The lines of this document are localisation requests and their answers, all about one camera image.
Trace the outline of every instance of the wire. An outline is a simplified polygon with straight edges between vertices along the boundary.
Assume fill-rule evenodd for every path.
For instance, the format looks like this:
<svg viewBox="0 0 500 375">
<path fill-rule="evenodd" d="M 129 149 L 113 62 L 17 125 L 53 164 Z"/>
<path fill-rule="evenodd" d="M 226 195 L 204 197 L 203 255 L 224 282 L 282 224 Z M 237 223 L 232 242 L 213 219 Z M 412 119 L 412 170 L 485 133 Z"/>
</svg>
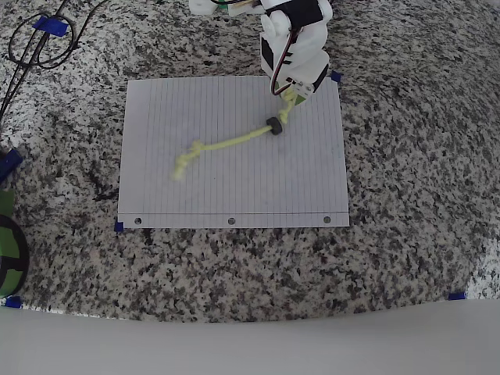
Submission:
<svg viewBox="0 0 500 375">
<path fill-rule="evenodd" d="M 50 16 L 45 12 L 40 12 L 35 14 L 34 16 L 24 20 L 12 33 L 12 36 L 10 37 L 9 40 L 9 60 L 12 61 L 17 65 L 16 70 L 14 70 L 14 74 L 12 75 L 12 79 L 9 82 L 9 87 L 7 88 L 7 92 L 5 93 L 5 97 L 3 98 L 2 101 L 2 106 L 0 107 L 0 123 L 2 122 L 3 116 L 5 115 L 5 112 L 7 110 L 7 107 L 9 106 L 10 102 L 13 100 L 14 96 L 18 92 L 21 84 L 25 81 L 27 74 L 34 68 L 34 67 L 40 67 L 44 70 L 50 70 L 50 69 L 55 69 L 59 66 L 61 66 L 63 63 L 66 62 L 66 60 L 71 56 L 73 51 L 78 48 L 78 42 L 80 41 L 82 35 L 85 32 L 85 29 L 87 28 L 89 22 L 91 21 L 91 18 L 94 16 L 94 14 L 98 11 L 100 7 L 102 7 L 105 3 L 107 3 L 109 0 L 103 0 L 99 2 L 88 14 L 87 19 L 85 20 L 84 25 L 82 26 L 80 33 L 77 35 L 75 26 L 73 22 L 68 19 L 65 16 L 61 15 L 61 12 L 63 11 L 64 7 L 67 5 L 69 0 L 63 0 L 59 8 L 57 9 L 57 12 L 55 13 L 54 16 Z M 34 45 L 34 39 L 35 36 L 41 33 L 38 29 L 35 29 L 33 33 L 30 36 L 30 39 L 27 43 L 26 48 L 23 51 L 23 54 L 19 59 L 17 59 L 14 56 L 13 52 L 13 45 L 14 41 L 16 40 L 16 36 L 20 32 L 21 28 L 29 23 L 31 23 L 34 19 L 38 17 L 45 17 L 45 20 L 41 23 L 39 26 L 42 27 L 44 23 L 47 23 L 49 20 L 59 20 L 59 21 L 65 21 L 70 25 L 70 43 L 68 44 L 68 47 L 64 50 L 63 53 L 57 55 L 54 58 L 47 59 L 45 61 L 40 60 L 40 54 L 43 51 L 43 48 L 47 44 L 49 33 L 44 32 L 42 37 L 40 38 L 40 41 L 38 41 L 36 47 L 34 48 L 33 54 L 27 61 L 27 56 L 29 51 L 32 49 L 32 46 Z"/>
<path fill-rule="evenodd" d="M 247 2 L 248 0 L 227 0 L 226 2 L 219 2 L 218 0 L 210 0 L 210 1 L 217 5 L 231 5 L 231 4 L 238 4 L 239 2 Z"/>
<path fill-rule="evenodd" d="M 290 37 L 288 37 L 287 44 L 285 45 L 283 49 L 283 53 L 281 54 L 280 60 L 278 61 L 278 64 L 274 68 L 273 71 L 273 76 L 271 77 L 271 94 L 274 96 L 281 95 L 287 88 L 291 86 L 291 84 L 286 84 L 283 87 L 280 87 L 278 91 L 276 91 L 276 82 L 278 80 L 278 76 L 280 75 L 281 67 L 284 64 L 284 60 L 287 58 L 288 51 L 290 51 L 290 46 L 293 44 L 293 40 L 297 37 L 298 31 L 292 30 L 290 32 Z"/>
</svg>

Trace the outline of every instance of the blue object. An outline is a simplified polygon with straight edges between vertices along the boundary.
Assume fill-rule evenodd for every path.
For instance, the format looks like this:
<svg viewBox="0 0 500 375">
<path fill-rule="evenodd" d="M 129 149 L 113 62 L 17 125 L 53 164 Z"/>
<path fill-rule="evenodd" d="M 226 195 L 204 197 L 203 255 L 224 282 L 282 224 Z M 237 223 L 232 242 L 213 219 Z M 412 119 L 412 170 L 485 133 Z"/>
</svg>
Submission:
<svg viewBox="0 0 500 375">
<path fill-rule="evenodd" d="M 123 223 L 119 221 L 115 222 L 115 232 L 122 233 L 123 232 Z"/>
<path fill-rule="evenodd" d="M 69 25 L 67 23 L 61 22 L 55 18 L 47 18 L 42 16 L 35 23 L 35 25 L 33 25 L 33 28 L 45 31 L 46 33 L 55 35 L 56 37 L 63 37 L 68 31 L 68 26 Z"/>
<path fill-rule="evenodd" d="M 336 71 L 331 72 L 331 80 L 334 80 L 338 84 L 341 83 L 342 75 Z"/>
<path fill-rule="evenodd" d="M 23 158 L 16 150 L 11 150 L 7 156 L 0 161 L 0 183 L 23 162 Z"/>
<path fill-rule="evenodd" d="M 5 307 L 10 307 L 11 309 L 20 309 L 23 301 L 21 297 L 8 297 L 7 302 L 5 303 Z"/>
<path fill-rule="evenodd" d="M 465 291 L 461 291 L 460 293 L 450 293 L 448 296 L 449 301 L 459 301 L 461 299 L 467 299 Z"/>
</svg>

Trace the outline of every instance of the notebook paper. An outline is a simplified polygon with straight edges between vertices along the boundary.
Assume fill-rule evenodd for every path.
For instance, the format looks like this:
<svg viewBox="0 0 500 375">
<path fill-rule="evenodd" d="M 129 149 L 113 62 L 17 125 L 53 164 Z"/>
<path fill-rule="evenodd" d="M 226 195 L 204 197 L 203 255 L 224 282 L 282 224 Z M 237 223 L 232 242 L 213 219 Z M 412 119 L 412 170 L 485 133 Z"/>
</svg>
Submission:
<svg viewBox="0 0 500 375">
<path fill-rule="evenodd" d="M 266 125 L 284 102 L 268 77 L 132 80 L 123 128 L 118 220 L 125 228 L 349 225 L 337 83 L 325 80 L 271 133 L 202 152 L 180 181 L 175 158 Z"/>
</svg>

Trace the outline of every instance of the red wire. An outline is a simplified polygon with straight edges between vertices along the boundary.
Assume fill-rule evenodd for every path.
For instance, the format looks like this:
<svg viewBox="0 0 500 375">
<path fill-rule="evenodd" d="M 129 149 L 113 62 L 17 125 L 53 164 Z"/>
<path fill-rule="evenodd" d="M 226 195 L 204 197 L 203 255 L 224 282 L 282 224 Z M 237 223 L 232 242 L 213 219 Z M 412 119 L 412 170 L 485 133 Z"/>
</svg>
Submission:
<svg viewBox="0 0 500 375">
<path fill-rule="evenodd" d="M 288 51 L 290 50 L 290 47 L 292 44 L 291 42 L 295 38 L 295 34 L 296 33 L 293 30 L 290 32 L 290 37 L 288 38 L 287 45 L 285 46 L 285 48 L 283 50 L 283 54 L 281 55 L 280 61 L 276 65 L 276 69 L 273 72 L 273 78 L 271 79 L 271 94 L 273 94 L 274 96 L 281 95 L 281 93 L 283 91 L 285 91 L 286 89 L 288 89 L 291 86 L 291 84 L 287 84 L 286 86 L 281 87 L 278 91 L 274 90 L 274 88 L 276 87 L 276 82 L 277 82 L 278 76 L 280 75 L 281 67 L 283 66 L 284 60 L 287 58 L 287 54 L 288 54 Z"/>
</svg>

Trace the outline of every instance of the white surface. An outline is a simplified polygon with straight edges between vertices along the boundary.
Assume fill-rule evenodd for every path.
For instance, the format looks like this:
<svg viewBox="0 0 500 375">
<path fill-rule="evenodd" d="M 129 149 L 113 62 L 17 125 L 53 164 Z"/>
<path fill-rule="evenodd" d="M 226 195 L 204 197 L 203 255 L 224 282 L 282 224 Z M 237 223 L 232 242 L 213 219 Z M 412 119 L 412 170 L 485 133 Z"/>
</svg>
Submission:
<svg viewBox="0 0 500 375">
<path fill-rule="evenodd" d="M 217 4 L 210 0 L 189 0 L 189 10 L 191 13 L 200 16 L 212 14 L 216 11 Z"/>
<path fill-rule="evenodd" d="M 100 320 L 0 308 L 5 375 L 498 375 L 500 301 L 290 323 Z"/>
<path fill-rule="evenodd" d="M 183 180 L 171 180 L 175 158 L 194 140 L 212 144 L 246 134 L 265 126 L 282 105 L 269 93 L 267 77 L 130 81 L 118 220 L 126 228 L 348 226 L 332 80 L 292 111 L 280 136 L 202 152 Z"/>
</svg>

